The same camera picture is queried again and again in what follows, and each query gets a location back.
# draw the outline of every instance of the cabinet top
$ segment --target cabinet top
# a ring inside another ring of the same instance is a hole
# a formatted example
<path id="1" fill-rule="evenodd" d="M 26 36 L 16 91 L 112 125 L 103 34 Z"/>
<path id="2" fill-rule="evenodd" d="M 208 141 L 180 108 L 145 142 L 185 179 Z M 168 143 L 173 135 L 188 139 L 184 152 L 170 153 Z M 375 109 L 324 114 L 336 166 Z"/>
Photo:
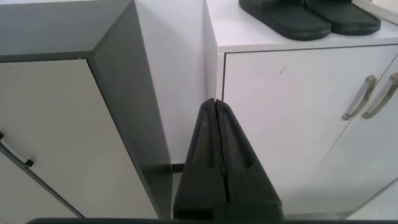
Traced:
<path id="1" fill-rule="evenodd" d="M 246 13 L 238 0 L 206 0 L 205 29 L 213 30 L 219 53 L 398 44 L 398 26 L 384 20 L 372 35 L 330 34 L 320 40 L 290 40 Z"/>
<path id="2" fill-rule="evenodd" d="M 93 50 L 131 0 L 0 4 L 0 61 Z"/>

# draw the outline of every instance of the metal handle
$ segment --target metal handle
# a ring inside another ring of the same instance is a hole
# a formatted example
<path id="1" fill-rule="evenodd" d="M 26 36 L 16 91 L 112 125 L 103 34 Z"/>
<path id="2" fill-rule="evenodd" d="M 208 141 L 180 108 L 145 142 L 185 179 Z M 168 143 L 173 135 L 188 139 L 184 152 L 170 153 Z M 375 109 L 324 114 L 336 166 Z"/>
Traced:
<path id="1" fill-rule="evenodd" d="M 366 77 L 365 82 L 368 84 L 368 87 L 366 89 L 365 94 L 362 97 L 362 100 L 359 102 L 358 106 L 355 108 L 355 110 L 351 114 L 349 114 L 349 113 L 343 114 L 343 120 L 347 121 L 350 118 L 355 117 L 365 107 L 366 103 L 369 101 L 369 99 L 373 93 L 373 89 L 376 86 L 377 78 L 374 77 L 373 75 L 370 75 L 370 76 Z"/>
<path id="2" fill-rule="evenodd" d="M 378 112 L 380 112 L 381 109 L 388 103 L 388 101 L 391 100 L 392 96 L 394 96 L 394 93 L 396 92 L 398 88 L 398 73 L 394 73 L 390 76 L 391 80 L 391 86 L 390 89 L 388 89 L 386 95 L 383 97 L 383 99 L 380 101 L 380 103 L 371 111 L 371 112 L 365 112 L 362 114 L 362 117 L 364 119 L 371 119 L 376 115 Z"/>
<path id="3" fill-rule="evenodd" d="M 15 150 L 12 150 L 13 152 L 11 152 L 11 150 L 9 148 L 7 148 L 3 142 L 1 142 L 1 140 L 3 139 L 4 134 L 0 132 L 0 146 L 2 146 L 3 148 L 5 148 L 7 151 L 9 151 L 9 153 L 12 153 L 15 157 L 17 157 L 23 164 L 25 164 L 25 166 L 27 167 L 32 167 L 34 164 L 34 161 L 31 159 L 26 159 L 25 156 L 23 156 L 21 153 L 18 153 Z"/>

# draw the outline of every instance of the white wall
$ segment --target white wall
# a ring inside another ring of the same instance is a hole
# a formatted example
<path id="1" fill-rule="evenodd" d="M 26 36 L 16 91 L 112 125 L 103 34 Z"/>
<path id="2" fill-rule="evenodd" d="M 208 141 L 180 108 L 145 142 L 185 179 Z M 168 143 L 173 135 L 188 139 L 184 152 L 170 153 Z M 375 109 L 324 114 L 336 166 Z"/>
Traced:
<path id="1" fill-rule="evenodd" d="M 79 0 L 0 0 L 0 4 Z M 172 163 L 184 163 L 206 100 L 203 0 L 136 0 Z"/>

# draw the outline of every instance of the floor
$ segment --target floor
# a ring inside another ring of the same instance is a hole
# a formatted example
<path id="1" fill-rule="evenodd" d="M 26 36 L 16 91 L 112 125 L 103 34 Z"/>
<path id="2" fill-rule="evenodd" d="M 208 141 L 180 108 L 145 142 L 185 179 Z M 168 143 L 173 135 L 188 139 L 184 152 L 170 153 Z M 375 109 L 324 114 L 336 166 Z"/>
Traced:
<path id="1" fill-rule="evenodd" d="M 181 173 L 173 174 L 173 189 L 172 189 L 172 209 L 170 217 L 173 218 L 173 204 L 175 194 L 177 193 L 178 184 L 180 183 Z M 287 220 L 339 220 L 346 219 L 352 212 L 342 213 L 316 213 L 316 214 L 299 214 L 299 215 L 286 215 Z"/>

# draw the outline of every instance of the silver handle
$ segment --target silver handle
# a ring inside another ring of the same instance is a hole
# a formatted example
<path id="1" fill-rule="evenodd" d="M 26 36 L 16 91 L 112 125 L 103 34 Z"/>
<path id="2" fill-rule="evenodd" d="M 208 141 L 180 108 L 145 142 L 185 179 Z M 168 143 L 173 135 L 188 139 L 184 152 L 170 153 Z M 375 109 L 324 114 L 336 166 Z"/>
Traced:
<path id="1" fill-rule="evenodd" d="M 370 75 L 368 77 L 366 77 L 365 82 L 368 84 L 368 87 L 366 88 L 366 92 L 362 97 L 362 100 L 359 102 L 358 106 L 355 108 L 355 110 L 349 114 L 349 113 L 345 113 L 343 114 L 343 120 L 347 121 L 350 118 L 355 117 L 366 105 L 366 103 L 369 101 L 372 93 L 373 93 L 373 89 L 376 86 L 376 82 L 377 82 L 377 78 L 374 77 L 373 75 Z"/>
<path id="2" fill-rule="evenodd" d="M 381 109 L 388 103 L 388 101 L 391 100 L 392 96 L 394 96 L 394 93 L 396 92 L 398 88 L 398 73 L 394 73 L 390 76 L 391 80 L 391 86 L 390 89 L 388 89 L 386 95 L 383 97 L 383 99 L 380 101 L 380 103 L 371 111 L 371 112 L 365 112 L 362 114 L 362 117 L 364 119 L 371 119 L 376 115 L 378 112 L 380 112 Z"/>

